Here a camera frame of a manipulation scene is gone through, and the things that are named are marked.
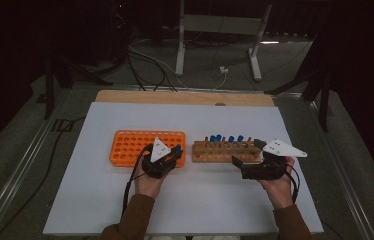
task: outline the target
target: wooden board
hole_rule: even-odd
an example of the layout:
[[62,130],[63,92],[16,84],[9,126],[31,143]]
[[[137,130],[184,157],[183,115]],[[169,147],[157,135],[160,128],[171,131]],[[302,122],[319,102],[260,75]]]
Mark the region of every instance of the wooden board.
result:
[[238,94],[219,92],[152,92],[101,90],[96,102],[160,103],[189,105],[226,105],[274,107],[270,95],[261,93]]

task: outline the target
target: wooden test tube rack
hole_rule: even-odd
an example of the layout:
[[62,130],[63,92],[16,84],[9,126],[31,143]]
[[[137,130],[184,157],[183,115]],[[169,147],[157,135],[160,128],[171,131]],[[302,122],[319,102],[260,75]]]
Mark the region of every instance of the wooden test tube rack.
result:
[[194,141],[193,162],[231,163],[231,156],[246,163],[261,162],[261,149],[253,141]]

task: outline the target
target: power cord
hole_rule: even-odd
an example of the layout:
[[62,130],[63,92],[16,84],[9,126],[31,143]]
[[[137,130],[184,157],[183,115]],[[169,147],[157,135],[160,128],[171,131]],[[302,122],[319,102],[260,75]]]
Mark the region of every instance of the power cord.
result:
[[[134,68],[134,66],[132,64],[131,58],[137,59],[137,60],[141,60],[141,61],[146,61],[146,62],[152,63],[155,66],[157,66],[159,68],[159,70],[162,72],[162,79],[160,80],[160,82],[157,83],[157,84],[154,84],[154,83],[152,83],[150,81],[147,81],[144,78],[140,77],[138,71]],[[177,90],[175,89],[175,87],[171,84],[171,82],[169,80],[169,77],[166,74],[165,70],[159,64],[159,61],[157,59],[155,59],[155,58],[152,58],[150,56],[147,56],[145,54],[141,54],[141,53],[135,51],[131,46],[129,46],[129,50],[128,50],[128,67],[133,72],[134,77],[136,78],[137,83],[139,84],[140,88],[143,89],[143,91],[146,91],[146,89],[143,86],[143,84],[142,84],[141,81],[149,83],[149,84],[152,84],[152,85],[155,85],[153,91],[156,91],[165,81],[167,81],[169,89],[171,91],[177,92]]]
[[25,209],[25,207],[31,202],[31,200],[35,197],[35,195],[38,193],[38,191],[41,189],[41,187],[43,186],[44,182],[46,181],[47,177],[49,176],[49,173],[50,173],[50,170],[51,170],[51,167],[53,165],[53,159],[54,159],[54,155],[55,155],[55,152],[56,152],[56,147],[57,147],[57,144],[59,142],[59,139],[61,138],[62,134],[71,129],[71,127],[73,126],[74,123],[78,122],[78,121],[81,121],[81,120],[84,120],[85,117],[82,117],[82,118],[78,118],[78,119],[75,119],[75,120],[67,120],[67,119],[64,119],[65,121],[68,121],[69,123],[60,130],[59,132],[59,135],[57,136],[56,140],[55,140],[55,143],[53,145],[53,149],[52,149],[52,153],[50,155],[50,158],[49,158],[49,163],[48,163],[48,166],[47,166],[47,170],[46,170],[46,174],[44,175],[43,179],[41,180],[40,184],[37,186],[37,188],[34,190],[34,192],[31,194],[31,196],[25,201],[25,203],[19,208],[19,210],[6,222],[6,224],[0,229],[0,235],[6,230],[7,227],[9,227],[9,225],[13,222],[13,220],[15,220],[15,218]]
[[[178,76],[176,75],[176,73],[175,73],[175,70],[171,67],[171,66],[169,66],[167,63],[165,63],[165,62],[163,62],[162,60],[159,60],[159,59],[157,59],[157,58],[154,58],[154,57],[151,57],[151,56],[148,56],[148,55],[146,55],[146,54],[144,54],[144,53],[140,53],[139,51],[137,51],[137,50],[135,50],[133,47],[131,47],[131,46],[128,46],[128,48],[130,49],[130,51],[132,52],[132,53],[137,53],[138,55],[141,55],[141,56],[143,56],[143,57],[146,57],[146,58],[149,58],[149,59],[152,59],[152,60],[154,60],[154,61],[156,61],[156,62],[158,62],[158,63],[161,63],[161,64],[163,64],[165,67],[167,67],[169,70],[171,70],[171,72],[174,74],[174,76],[175,76],[175,79],[178,81],[178,83],[183,87],[183,89],[185,89],[185,90],[194,90],[194,88],[191,88],[191,87],[188,87],[188,86],[186,86],[186,85],[184,85],[182,82],[181,82],[181,80],[178,78]],[[218,89],[219,87],[221,87],[224,83],[225,83],[225,81],[226,81],[226,73],[224,74],[225,75],[225,78],[224,78],[224,80],[223,80],[223,82],[222,82],[222,84],[220,84],[219,86],[217,86],[217,87],[215,87],[215,88],[212,88],[212,89],[209,89],[209,91],[212,91],[212,90],[216,90],[216,89]],[[177,92],[177,89],[175,88],[175,87],[173,87],[172,86],[172,90],[173,91],[175,91],[175,92]]]

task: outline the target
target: dark background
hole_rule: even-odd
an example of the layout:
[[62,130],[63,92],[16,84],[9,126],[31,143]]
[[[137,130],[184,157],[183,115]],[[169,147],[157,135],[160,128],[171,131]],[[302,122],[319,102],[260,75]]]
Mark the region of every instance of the dark background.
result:
[[[186,12],[193,13],[208,13],[210,3],[215,15],[253,17],[263,11],[249,7],[256,1],[186,2]],[[177,4],[0,1],[0,131],[31,97],[31,82],[44,74],[46,50],[57,49],[75,62],[93,65],[96,60],[123,57],[121,26],[133,24],[159,41],[164,37],[162,26],[178,24]],[[267,31],[314,39],[297,77],[329,69],[331,89],[339,93],[374,159],[374,1],[277,1]],[[109,44],[111,52],[103,48]]]

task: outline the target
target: white stand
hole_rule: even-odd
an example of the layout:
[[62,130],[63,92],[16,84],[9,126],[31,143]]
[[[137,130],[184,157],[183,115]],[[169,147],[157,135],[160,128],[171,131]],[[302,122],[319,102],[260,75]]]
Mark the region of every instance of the white stand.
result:
[[255,18],[239,18],[239,17],[223,17],[223,16],[209,16],[209,15],[191,15],[184,14],[184,0],[180,3],[180,34],[177,54],[177,64],[175,67],[175,74],[178,77],[183,75],[184,68],[184,31],[199,31],[199,32],[218,32],[218,33],[233,33],[256,35],[256,42],[253,49],[249,49],[249,58],[252,66],[253,79],[260,81],[262,79],[261,71],[259,70],[258,60],[256,54],[259,49],[259,44],[265,32],[268,16],[272,5],[267,5],[264,15],[261,19]]

